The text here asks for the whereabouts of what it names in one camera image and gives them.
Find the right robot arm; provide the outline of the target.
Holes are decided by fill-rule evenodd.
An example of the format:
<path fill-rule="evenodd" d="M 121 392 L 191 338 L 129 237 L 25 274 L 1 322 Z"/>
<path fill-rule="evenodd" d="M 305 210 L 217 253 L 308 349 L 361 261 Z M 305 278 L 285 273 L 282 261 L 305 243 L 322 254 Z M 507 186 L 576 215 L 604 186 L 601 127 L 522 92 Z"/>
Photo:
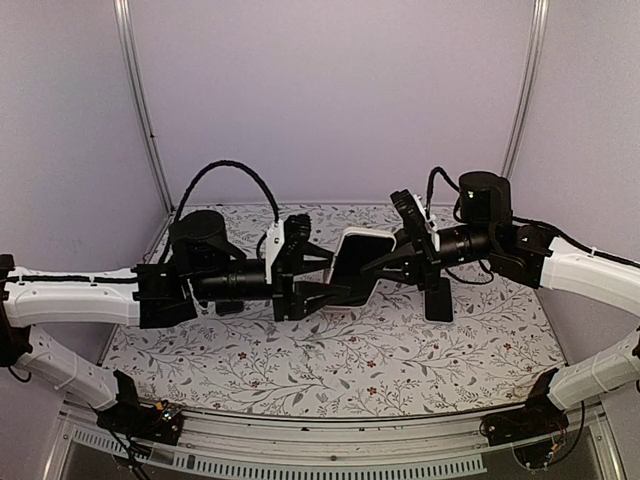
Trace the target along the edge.
<path fill-rule="evenodd" d="M 507 178 L 462 174 L 455 227 L 439 229 L 431 202 L 408 190 L 390 198 L 402 220 L 400 244 L 363 267 L 364 275 L 418 287 L 429 321 L 453 319 L 451 287 L 442 271 L 486 260 L 492 273 L 534 289 L 565 291 L 639 313 L 639 264 L 572 239 L 559 228 L 514 215 Z M 534 384 L 517 427 L 537 436 L 556 414 L 639 379 L 639 333 L 633 331 L 586 360 L 545 373 Z"/>

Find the left aluminium frame post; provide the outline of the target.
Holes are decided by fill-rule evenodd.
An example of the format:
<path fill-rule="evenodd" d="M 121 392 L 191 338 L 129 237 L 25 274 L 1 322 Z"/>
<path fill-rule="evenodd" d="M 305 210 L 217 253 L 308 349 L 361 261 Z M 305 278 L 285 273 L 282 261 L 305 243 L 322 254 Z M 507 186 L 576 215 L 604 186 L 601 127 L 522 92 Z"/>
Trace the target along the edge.
<path fill-rule="evenodd" d="M 166 173 L 162 165 L 148 102 L 144 91 L 143 79 L 136 49 L 130 1 L 114 0 L 113 6 L 124 68 L 131 91 L 133 106 L 142 136 L 142 142 L 149 164 L 151 177 L 162 208 L 167 215 L 170 215 L 174 210 L 174 202 L 170 193 Z"/>

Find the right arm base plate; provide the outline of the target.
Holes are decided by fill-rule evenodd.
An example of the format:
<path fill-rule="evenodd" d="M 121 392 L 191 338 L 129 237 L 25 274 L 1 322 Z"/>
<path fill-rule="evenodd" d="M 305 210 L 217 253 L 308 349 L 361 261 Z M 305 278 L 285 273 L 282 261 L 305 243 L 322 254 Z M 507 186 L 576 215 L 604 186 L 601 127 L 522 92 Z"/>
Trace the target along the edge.
<path fill-rule="evenodd" d="M 484 416 L 479 433 L 490 446 L 497 446 L 561 431 L 568 425 L 566 413 L 552 404 L 524 405 Z"/>

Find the floral patterned table mat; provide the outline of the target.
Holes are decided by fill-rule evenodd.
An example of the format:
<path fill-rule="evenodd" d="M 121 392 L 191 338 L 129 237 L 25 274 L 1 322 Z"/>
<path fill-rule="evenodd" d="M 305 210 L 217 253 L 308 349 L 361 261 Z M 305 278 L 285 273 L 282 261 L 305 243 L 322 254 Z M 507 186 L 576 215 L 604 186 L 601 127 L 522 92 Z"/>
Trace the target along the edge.
<path fill-rule="evenodd" d="M 361 308 L 275 322 L 267 301 L 165 330 L 119 327 L 103 358 L 138 393 L 200 410 L 296 417 L 449 414 L 523 401 L 564 355 L 536 294 L 452 282 L 430 323 L 415 288 L 381 282 Z"/>

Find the pink phone case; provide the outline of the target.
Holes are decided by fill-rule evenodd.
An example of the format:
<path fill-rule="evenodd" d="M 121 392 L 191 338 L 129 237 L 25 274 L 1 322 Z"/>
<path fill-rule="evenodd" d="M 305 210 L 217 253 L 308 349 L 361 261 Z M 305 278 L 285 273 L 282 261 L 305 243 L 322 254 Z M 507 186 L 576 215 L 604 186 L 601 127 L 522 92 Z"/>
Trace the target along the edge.
<path fill-rule="evenodd" d="M 326 306 L 323 308 L 324 312 L 331 315 L 343 315 L 352 310 L 353 310 L 352 307 L 345 307 L 345 306 Z"/>

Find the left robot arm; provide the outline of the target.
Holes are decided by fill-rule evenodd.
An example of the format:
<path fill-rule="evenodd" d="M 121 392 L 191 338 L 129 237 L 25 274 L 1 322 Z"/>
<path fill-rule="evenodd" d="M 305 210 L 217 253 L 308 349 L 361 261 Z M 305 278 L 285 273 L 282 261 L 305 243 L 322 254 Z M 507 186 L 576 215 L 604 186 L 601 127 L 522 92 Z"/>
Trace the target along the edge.
<path fill-rule="evenodd" d="M 98 274 L 45 274 L 1 257 L 1 365 L 17 367 L 110 416 L 128 434 L 169 415 L 140 404 L 135 383 L 89 363 L 47 335 L 50 323 L 102 323 L 165 329 L 193 320 L 213 304 L 234 313 L 268 300 L 277 321 L 302 320 L 345 298 L 344 286 L 301 280 L 326 269 L 333 255 L 310 241 L 308 215 L 277 220 L 266 232 L 265 254 L 250 258 L 233 245 L 224 217 L 197 210 L 169 228 L 172 255 L 159 263 Z"/>

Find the front aluminium rail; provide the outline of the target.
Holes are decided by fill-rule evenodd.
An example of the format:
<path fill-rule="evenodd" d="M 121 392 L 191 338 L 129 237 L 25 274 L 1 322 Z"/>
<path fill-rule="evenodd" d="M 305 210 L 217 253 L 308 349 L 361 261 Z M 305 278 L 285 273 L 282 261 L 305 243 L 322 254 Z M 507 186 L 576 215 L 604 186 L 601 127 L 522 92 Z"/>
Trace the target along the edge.
<path fill-rule="evenodd" d="M 363 468 L 414 463 L 487 453 L 502 449 L 534 467 L 534 449 L 563 439 L 553 457 L 559 464 L 593 463 L 605 475 L 620 472 L 619 454 L 600 402 L 588 400 L 567 414 L 564 432 L 491 444 L 486 417 L 505 415 L 514 406 L 466 413 L 379 418 L 294 418 L 183 408 L 182 428 L 174 445 L 149 443 L 150 458 L 180 454 L 239 463 L 244 467 Z"/>

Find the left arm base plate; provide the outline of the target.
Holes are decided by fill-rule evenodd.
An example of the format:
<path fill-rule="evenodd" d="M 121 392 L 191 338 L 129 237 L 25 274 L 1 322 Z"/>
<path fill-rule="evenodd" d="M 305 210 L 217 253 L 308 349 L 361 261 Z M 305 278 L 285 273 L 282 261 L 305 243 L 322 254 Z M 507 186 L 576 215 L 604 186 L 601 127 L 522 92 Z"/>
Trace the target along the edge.
<path fill-rule="evenodd" d="M 182 434 L 184 416 L 142 405 L 118 402 L 106 410 L 97 410 L 97 424 L 126 437 L 176 446 Z"/>

